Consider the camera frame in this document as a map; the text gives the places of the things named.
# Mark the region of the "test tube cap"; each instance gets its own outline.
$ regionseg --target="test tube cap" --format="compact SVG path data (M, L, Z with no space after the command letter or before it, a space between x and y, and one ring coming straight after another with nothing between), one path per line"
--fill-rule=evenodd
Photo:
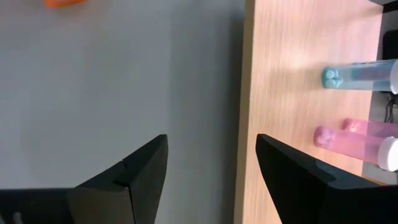
M388 137L383 140L377 155L379 167L394 172L398 169L398 139Z
M390 90L393 94L398 94L398 61L391 68Z

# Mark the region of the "blue liquid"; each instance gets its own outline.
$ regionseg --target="blue liquid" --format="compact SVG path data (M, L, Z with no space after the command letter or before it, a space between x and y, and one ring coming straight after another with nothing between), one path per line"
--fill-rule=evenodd
M343 90L390 91L391 69L396 59L326 67L322 72L324 88Z

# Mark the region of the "test tube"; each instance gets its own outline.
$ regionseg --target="test tube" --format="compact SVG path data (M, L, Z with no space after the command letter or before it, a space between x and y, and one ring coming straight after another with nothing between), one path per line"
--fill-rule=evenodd
M362 119L346 118L341 126L342 130L377 136L380 138L398 138L398 124L380 121L366 121Z
M313 141L318 147L371 162L385 170L398 169L398 139L394 137L380 138L320 126Z
M398 60L325 67L324 88L398 92Z

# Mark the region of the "pink test tube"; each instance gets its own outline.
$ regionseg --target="pink test tube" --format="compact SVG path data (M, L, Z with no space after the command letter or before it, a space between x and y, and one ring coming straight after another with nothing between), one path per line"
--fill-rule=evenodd
M341 128L345 131L367 134L381 138L390 136L398 138L398 124L347 118L343 121Z
M398 139L394 137L380 138L320 126L313 141L318 147L371 162L385 170L398 169Z

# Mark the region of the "pink liquid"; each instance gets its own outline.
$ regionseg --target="pink liquid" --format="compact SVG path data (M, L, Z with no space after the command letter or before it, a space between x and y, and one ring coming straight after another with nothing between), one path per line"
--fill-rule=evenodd
M384 138L376 136L352 133L323 126L315 130L313 138L314 144L318 147L373 164L377 164L377 155L383 140Z
M391 136L398 138L398 124L347 118L344 120L341 128L345 131L367 134L380 138Z

